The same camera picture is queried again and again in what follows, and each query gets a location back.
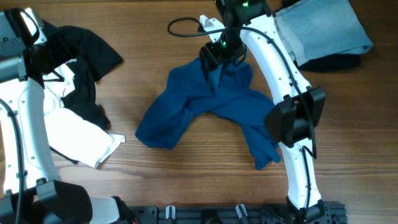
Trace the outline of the white t-shirt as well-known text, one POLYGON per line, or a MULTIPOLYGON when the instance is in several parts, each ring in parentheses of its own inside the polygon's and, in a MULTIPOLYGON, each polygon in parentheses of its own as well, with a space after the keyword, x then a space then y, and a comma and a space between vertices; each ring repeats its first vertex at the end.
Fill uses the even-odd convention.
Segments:
POLYGON ((107 133, 65 107, 61 97, 75 90, 74 77, 66 64, 44 76, 44 118, 49 145, 67 159, 97 168, 126 138, 107 133))

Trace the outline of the black t-shirt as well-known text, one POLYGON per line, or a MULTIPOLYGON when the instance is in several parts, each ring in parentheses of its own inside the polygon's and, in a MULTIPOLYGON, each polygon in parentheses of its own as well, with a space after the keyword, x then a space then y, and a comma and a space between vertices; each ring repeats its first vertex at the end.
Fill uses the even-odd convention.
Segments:
POLYGON ((73 79, 75 90, 61 97, 61 100, 66 108, 109 133, 111 122, 103 107, 96 104, 95 85, 121 64, 123 58, 100 36, 88 29, 75 26, 55 27, 45 22, 42 32, 46 37, 58 33, 77 44, 78 56, 64 63, 75 74, 73 79))

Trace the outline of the blue polo shirt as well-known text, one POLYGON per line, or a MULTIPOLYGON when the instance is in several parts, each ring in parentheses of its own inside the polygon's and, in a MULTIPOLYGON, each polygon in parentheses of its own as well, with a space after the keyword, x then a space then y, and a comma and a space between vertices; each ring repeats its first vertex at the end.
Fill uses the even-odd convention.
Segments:
POLYGON ((275 104, 250 87, 252 67, 243 62, 205 69, 196 58, 169 71, 166 89, 144 114, 136 138, 148 147, 173 149, 197 116, 213 113, 240 125, 257 169, 280 162, 278 144, 265 127, 275 104))

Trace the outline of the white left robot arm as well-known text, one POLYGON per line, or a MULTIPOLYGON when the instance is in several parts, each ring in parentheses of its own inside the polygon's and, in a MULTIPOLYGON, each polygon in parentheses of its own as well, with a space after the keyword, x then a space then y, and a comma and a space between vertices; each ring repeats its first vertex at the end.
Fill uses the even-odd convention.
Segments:
POLYGON ((64 182, 51 152, 97 167, 125 138, 83 120, 61 102, 77 49, 45 36, 31 9, 1 12, 1 132, 6 175, 2 223, 117 223, 117 198, 90 197, 64 182))

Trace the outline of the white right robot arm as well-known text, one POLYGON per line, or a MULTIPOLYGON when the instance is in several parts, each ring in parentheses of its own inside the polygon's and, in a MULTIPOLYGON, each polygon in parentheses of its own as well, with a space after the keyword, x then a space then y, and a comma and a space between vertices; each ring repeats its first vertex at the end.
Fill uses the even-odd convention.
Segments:
POLYGON ((261 69, 275 104, 266 116, 271 139, 279 144, 288 177, 287 203, 297 220, 323 216, 323 201, 315 180, 315 127, 325 102, 289 57, 265 1, 215 1, 221 19, 200 16, 199 32, 210 38, 200 54, 210 67, 233 62, 249 50, 261 69))

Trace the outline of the black aluminium rail frame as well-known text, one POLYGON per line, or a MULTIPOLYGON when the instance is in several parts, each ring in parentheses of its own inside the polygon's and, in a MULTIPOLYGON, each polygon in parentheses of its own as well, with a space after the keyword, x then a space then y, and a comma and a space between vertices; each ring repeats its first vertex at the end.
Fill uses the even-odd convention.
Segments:
POLYGON ((228 207, 167 207, 127 206, 122 200, 121 215, 117 223, 150 224, 347 224, 348 217, 343 204, 335 202, 318 203, 311 207, 294 208, 286 204, 265 204, 247 207, 240 203, 228 207))

